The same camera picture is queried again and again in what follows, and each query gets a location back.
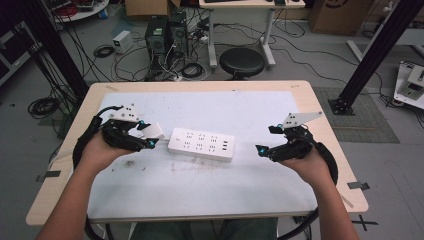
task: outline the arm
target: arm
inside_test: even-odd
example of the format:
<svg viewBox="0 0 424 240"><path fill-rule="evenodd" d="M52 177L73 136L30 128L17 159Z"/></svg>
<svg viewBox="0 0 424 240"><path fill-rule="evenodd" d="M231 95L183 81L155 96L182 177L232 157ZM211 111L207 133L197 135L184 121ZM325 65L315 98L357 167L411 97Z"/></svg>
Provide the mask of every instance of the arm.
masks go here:
<svg viewBox="0 0 424 240"><path fill-rule="evenodd" d="M82 239L91 186L96 175L130 151L110 147L98 132L87 144L78 167L36 239Z"/></svg>
<svg viewBox="0 0 424 240"><path fill-rule="evenodd" d="M311 185L318 202L321 239L359 239L343 201L331 180L327 164L313 148L304 159L280 162Z"/></svg>

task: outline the black tape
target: black tape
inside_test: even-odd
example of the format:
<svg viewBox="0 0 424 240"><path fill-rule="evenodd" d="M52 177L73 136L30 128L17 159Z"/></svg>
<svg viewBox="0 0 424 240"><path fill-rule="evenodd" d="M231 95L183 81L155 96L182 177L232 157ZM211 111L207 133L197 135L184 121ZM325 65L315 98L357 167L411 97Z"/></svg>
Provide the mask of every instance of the black tape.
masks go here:
<svg viewBox="0 0 424 240"><path fill-rule="evenodd" d="M44 174L44 178L59 177L59 176L60 176L60 171L48 171L46 172L46 174Z"/></svg>
<svg viewBox="0 0 424 240"><path fill-rule="evenodd" d="M378 225L377 222L364 221L364 219L362 218L362 215L360 215L360 214L359 214L359 219L361 219L361 220L360 221L352 220L352 223L353 224L361 224L362 227L364 228L364 231L368 231L367 226L366 226L367 224L368 225Z"/></svg>
<svg viewBox="0 0 424 240"><path fill-rule="evenodd" d="M44 179L48 177L59 177L60 171L47 171L44 176L38 175L35 179L36 182L44 182Z"/></svg>
<svg viewBox="0 0 424 240"><path fill-rule="evenodd" d="M361 183L360 181L347 183L350 189L360 188L362 191L370 189L368 183Z"/></svg>

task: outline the white power strip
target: white power strip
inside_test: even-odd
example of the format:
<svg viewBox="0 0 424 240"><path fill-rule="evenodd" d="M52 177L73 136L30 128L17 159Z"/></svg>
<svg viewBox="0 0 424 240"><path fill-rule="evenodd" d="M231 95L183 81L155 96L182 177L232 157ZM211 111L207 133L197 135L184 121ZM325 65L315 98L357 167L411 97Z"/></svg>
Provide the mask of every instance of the white power strip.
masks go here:
<svg viewBox="0 0 424 240"><path fill-rule="evenodd" d="M171 153L231 162L235 137L175 128L169 141Z"/></svg>

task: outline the table leg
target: table leg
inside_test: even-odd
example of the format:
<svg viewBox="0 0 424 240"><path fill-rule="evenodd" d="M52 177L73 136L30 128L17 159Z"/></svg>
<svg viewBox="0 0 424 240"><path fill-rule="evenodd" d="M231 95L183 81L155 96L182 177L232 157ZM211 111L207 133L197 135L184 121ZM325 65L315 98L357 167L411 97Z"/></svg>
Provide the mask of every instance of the table leg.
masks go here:
<svg viewBox="0 0 424 240"><path fill-rule="evenodd" d="M275 9L269 9L268 20L266 24L266 31L264 36L261 37L261 46L265 54L265 61L268 68L274 67L276 65L274 56L272 56L271 49L269 48L269 45L268 45L269 36L271 35L272 21L274 19L274 12L275 12Z"/></svg>
<svg viewBox="0 0 424 240"><path fill-rule="evenodd" d="M216 68L218 63L216 61L215 44L213 39L213 9L209 9L209 38L208 38L208 52L209 52L209 65L212 69Z"/></svg>

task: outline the hand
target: hand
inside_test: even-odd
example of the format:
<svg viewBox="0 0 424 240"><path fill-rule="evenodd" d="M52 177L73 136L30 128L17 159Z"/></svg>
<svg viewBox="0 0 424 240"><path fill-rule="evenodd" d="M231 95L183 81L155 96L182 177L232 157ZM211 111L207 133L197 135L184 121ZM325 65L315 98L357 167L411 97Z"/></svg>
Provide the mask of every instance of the hand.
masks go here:
<svg viewBox="0 0 424 240"><path fill-rule="evenodd" d="M81 168L84 171L90 171L97 175L107 168L116 158L130 153L132 152L129 150L109 146L103 140L102 132L99 131L84 148L77 169Z"/></svg>
<svg viewBox="0 0 424 240"><path fill-rule="evenodd" d="M312 188L333 184L327 163L315 148L303 159L290 159L280 163L296 171Z"/></svg>

